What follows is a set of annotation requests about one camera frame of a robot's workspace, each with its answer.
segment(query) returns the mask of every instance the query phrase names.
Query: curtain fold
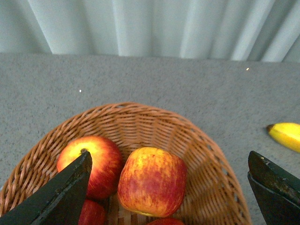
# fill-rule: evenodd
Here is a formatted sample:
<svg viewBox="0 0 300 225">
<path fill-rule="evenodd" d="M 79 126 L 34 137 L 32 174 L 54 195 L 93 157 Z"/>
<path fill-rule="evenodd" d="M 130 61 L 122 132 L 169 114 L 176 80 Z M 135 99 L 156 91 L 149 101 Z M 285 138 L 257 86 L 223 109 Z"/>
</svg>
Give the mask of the curtain fold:
<svg viewBox="0 0 300 225">
<path fill-rule="evenodd" d="M 0 52 L 300 62 L 300 0 L 10 0 Z"/>
</svg>

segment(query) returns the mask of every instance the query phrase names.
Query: red apple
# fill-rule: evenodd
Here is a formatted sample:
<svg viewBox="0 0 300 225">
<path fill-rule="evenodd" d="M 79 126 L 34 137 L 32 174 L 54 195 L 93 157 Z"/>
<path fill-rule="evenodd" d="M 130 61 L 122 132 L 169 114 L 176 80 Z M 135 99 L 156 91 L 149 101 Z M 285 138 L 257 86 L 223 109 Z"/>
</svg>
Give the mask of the red apple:
<svg viewBox="0 0 300 225">
<path fill-rule="evenodd" d="M 147 225 L 184 225 L 184 223 L 175 218 L 161 218 L 154 220 Z"/>
<path fill-rule="evenodd" d="M 125 163 L 118 198 L 129 211 L 168 217 L 182 204 L 186 180 L 187 168 L 181 158 L 158 148 L 140 148 Z"/>
<path fill-rule="evenodd" d="M 106 211 L 102 205 L 86 199 L 83 203 L 78 225 L 103 225 L 106 221 Z"/>
<path fill-rule="evenodd" d="M 60 172 L 85 151 L 92 157 L 92 170 L 87 198 L 100 200 L 117 191 L 124 163 L 118 146 L 108 138 L 86 136 L 71 141 L 61 152 L 57 161 Z"/>
</svg>

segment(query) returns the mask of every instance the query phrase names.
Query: gray countertop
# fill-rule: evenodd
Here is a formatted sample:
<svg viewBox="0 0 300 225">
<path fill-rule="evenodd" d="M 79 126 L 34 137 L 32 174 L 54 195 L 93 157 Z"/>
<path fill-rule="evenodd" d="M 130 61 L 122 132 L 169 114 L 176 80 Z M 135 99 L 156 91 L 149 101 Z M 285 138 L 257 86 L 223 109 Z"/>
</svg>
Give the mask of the gray countertop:
<svg viewBox="0 0 300 225">
<path fill-rule="evenodd" d="M 300 154 L 264 130 L 300 123 L 300 64 L 3 53 L 0 186 L 54 127 L 92 107 L 124 101 L 179 113 L 208 134 L 235 171 L 254 225 L 265 222 L 247 180 L 249 152 L 300 177 Z"/>
</svg>

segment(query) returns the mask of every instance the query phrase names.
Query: woven basket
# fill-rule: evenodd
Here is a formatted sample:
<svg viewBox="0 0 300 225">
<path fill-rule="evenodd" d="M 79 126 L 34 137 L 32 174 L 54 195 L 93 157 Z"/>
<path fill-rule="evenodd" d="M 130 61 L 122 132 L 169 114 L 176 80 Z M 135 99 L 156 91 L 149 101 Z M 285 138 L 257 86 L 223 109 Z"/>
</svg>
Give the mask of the woven basket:
<svg viewBox="0 0 300 225">
<path fill-rule="evenodd" d="M 0 192 L 0 216 L 20 204 L 57 174 L 56 161 L 73 139 L 110 138 L 124 160 L 140 147 L 152 146 L 181 157 L 188 169 L 186 195 L 173 217 L 186 225 L 251 225 L 237 178 L 221 149 L 182 116 L 137 103 L 109 104 L 76 115 L 41 139 L 12 171 Z M 154 220 L 123 209 L 109 199 L 108 224 L 144 225 Z"/>
</svg>

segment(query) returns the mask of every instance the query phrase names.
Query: yellow banana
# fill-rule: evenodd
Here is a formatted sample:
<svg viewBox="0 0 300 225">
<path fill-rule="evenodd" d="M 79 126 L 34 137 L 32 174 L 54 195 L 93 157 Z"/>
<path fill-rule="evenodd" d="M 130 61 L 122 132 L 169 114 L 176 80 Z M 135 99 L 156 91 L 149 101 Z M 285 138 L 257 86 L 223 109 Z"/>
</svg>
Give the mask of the yellow banana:
<svg viewBox="0 0 300 225">
<path fill-rule="evenodd" d="M 276 123 L 270 124 L 266 128 L 275 141 L 300 153 L 300 124 Z"/>
</svg>

